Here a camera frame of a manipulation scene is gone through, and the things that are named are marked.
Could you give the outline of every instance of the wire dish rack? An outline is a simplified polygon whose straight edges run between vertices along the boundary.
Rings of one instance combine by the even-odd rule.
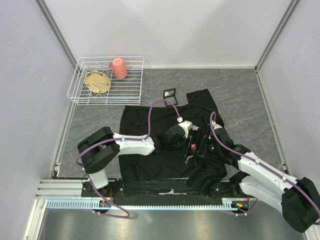
[[[127,76],[115,77],[110,63],[120,58],[125,63]],[[77,105],[139,105],[141,101],[143,56],[89,56],[77,61],[67,97]],[[85,84],[85,75],[92,71],[110,79],[110,89],[103,93],[91,91]]]

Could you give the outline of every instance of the pink cup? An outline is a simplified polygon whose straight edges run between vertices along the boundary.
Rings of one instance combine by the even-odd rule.
[[[110,68],[112,68],[113,74],[117,79],[124,79],[128,75],[126,65],[121,58],[114,59],[110,63]]]

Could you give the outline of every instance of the tan bowl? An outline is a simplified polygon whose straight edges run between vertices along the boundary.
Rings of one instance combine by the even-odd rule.
[[[84,76],[84,84],[92,92],[102,94],[110,89],[110,79],[102,72],[90,71]]]

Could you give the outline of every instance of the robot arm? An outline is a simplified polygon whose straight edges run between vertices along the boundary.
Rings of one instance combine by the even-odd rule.
[[[119,155],[140,154],[149,155],[157,149],[163,149],[169,144],[175,144],[183,138],[188,137],[192,122],[183,121],[172,126],[167,131],[158,132],[147,137],[130,136],[113,133],[110,127],[103,127],[96,131],[78,145],[81,154],[91,146],[105,140],[110,140],[106,144],[96,146],[82,157],[82,164],[97,189],[108,185],[106,166]]]
[[[241,171],[239,176],[242,177],[238,178],[237,184],[244,194],[254,196],[277,209],[287,223],[300,233],[315,224],[319,219],[316,209],[297,190],[298,187],[305,192],[319,208],[320,196],[311,180],[306,177],[298,179],[279,171],[243,145],[234,145],[224,128],[215,122],[213,125],[215,136],[210,136],[211,142],[217,146],[216,151],[226,164]],[[217,143],[216,137],[222,144],[243,155],[226,150]]]

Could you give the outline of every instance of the white wall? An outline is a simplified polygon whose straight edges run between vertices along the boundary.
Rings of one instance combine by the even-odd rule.
[[[254,66],[290,0],[45,0],[72,53],[147,67]]]
[[[50,173],[72,77],[33,0],[1,5],[0,72],[0,238],[18,240],[40,179]]]
[[[291,174],[320,191],[320,2],[303,0],[261,69]]]

